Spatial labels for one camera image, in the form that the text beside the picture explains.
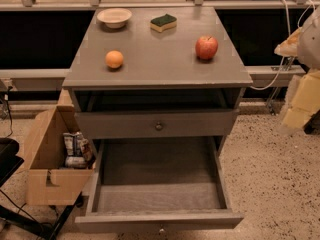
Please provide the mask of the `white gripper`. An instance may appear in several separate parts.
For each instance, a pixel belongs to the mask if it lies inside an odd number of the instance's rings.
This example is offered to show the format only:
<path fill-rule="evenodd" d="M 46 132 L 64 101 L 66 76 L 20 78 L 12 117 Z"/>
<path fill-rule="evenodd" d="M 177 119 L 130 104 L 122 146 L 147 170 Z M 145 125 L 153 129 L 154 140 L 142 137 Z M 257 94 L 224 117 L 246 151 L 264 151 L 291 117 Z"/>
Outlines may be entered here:
<path fill-rule="evenodd" d="M 304 76 L 294 75 L 288 85 L 280 118 L 279 131 L 293 134 L 303 130 L 320 110 L 320 6 L 274 53 L 283 57 L 298 57 L 310 69 Z"/>

